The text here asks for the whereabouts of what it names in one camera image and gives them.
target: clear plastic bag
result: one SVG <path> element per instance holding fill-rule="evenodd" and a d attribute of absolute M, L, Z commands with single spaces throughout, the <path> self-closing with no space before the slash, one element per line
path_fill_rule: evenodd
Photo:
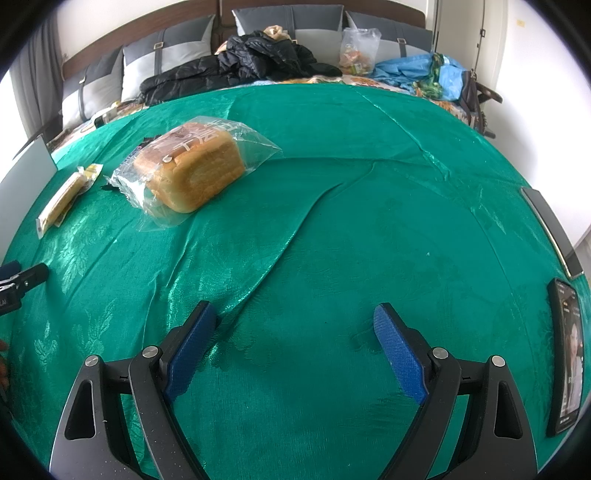
<path fill-rule="evenodd" d="M 377 28 L 345 28 L 340 44 L 339 67 L 349 75 L 367 75 L 374 70 L 382 34 Z"/>
<path fill-rule="evenodd" d="M 131 205 L 166 228 L 281 149 L 240 122 L 198 116 L 166 134 L 146 138 L 108 178 Z"/>

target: green tablecloth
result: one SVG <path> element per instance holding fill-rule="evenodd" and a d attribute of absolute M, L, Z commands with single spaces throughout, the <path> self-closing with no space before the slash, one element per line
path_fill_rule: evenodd
<path fill-rule="evenodd" d="M 165 231 L 137 231 L 141 212 L 99 180 L 37 239 L 35 217 L 77 165 L 104 163 L 110 174 L 144 137 L 196 115 L 242 121 L 285 158 Z M 373 333 L 382 301 L 457 358 L 502 355 L 538 465 L 558 446 L 561 436 L 545 437 L 546 285 L 563 272 L 519 193 L 523 178 L 438 106 L 344 85 L 211 92 L 109 124 L 58 165 L 7 256 L 46 262 L 50 279 L 0 322 L 12 346 L 12 411 L 44 462 L 84 358 L 159 343 L 200 299 L 223 322 L 174 411 L 213 480 L 378 477 L 417 408 Z M 589 287 L 574 285 L 589 338 Z M 134 448 L 154 473 L 127 400 Z M 433 473 L 449 461 L 466 397 L 457 405 Z"/>

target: wooden headboard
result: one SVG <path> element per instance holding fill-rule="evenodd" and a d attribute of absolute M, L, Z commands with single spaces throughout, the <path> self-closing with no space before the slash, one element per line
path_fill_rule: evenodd
<path fill-rule="evenodd" d="M 425 28 L 425 14 L 407 5 L 391 0 L 184 0 L 150 12 L 116 28 L 83 48 L 62 65 L 65 79 L 81 71 L 102 55 L 121 45 L 144 38 L 146 35 L 172 27 L 183 21 L 207 15 L 216 15 L 212 32 L 212 52 L 236 33 L 232 10 L 236 8 L 266 7 L 268 5 L 344 5 L 345 10 L 376 17 L 389 18 L 416 27 Z"/>

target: phone screen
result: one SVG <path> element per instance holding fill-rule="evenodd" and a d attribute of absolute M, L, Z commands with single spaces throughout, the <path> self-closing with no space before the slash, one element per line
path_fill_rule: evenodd
<path fill-rule="evenodd" d="M 562 406 L 558 424 L 567 422 L 571 413 L 579 409 L 583 391 L 583 328 L 576 292 L 557 282 L 558 298 L 562 309 L 561 326 L 564 342 L 564 382 Z"/>

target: bread loaf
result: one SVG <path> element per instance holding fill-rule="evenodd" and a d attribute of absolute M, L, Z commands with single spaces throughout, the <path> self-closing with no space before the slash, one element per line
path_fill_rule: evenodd
<path fill-rule="evenodd" d="M 147 145 L 134 167 L 154 196 L 179 213 L 194 212 L 245 171 L 228 132 L 195 122 Z"/>

